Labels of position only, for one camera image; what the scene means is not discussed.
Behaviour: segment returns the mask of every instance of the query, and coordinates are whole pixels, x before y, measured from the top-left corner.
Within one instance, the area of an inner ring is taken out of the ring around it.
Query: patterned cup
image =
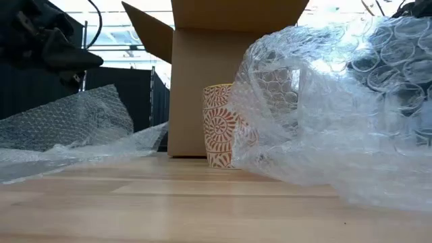
[[[203,92],[204,135],[209,166],[218,169],[234,169],[231,164],[234,130],[248,127],[248,124],[228,103],[231,84],[206,87]],[[254,144],[258,134],[248,136],[248,144]]]

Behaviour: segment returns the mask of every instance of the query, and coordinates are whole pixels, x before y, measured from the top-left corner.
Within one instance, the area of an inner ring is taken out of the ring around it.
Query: wooden table
[[[430,243],[431,218],[164,154],[0,186],[1,243]]]

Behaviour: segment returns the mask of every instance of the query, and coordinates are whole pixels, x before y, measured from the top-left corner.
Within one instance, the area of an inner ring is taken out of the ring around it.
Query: crumpled bubble wrap
[[[167,124],[133,134],[114,85],[80,92],[0,121],[0,183],[112,163],[157,151]]]
[[[251,45],[231,102],[232,163],[331,184],[351,203],[432,211],[430,18],[287,27]],[[258,132],[259,139],[248,137]]]

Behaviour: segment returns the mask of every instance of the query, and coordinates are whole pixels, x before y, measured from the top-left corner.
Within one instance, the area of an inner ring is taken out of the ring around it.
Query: cardboard box
[[[175,31],[123,3],[149,53],[172,64],[168,154],[206,156],[203,88],[232,83],[244,52],[294,25],[308,0],[172,0]]]

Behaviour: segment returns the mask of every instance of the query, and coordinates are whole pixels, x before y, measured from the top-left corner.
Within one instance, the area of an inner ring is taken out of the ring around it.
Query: ceramic cup
[[[203,92],[203,117],[205,146],[209,166],[218,169],[234,169],[231,164],[232,145],[236,126],[248,124],[229,104],[231,84],[206,87]],[[250,144],[258,139],[256,132],[250,136]]]

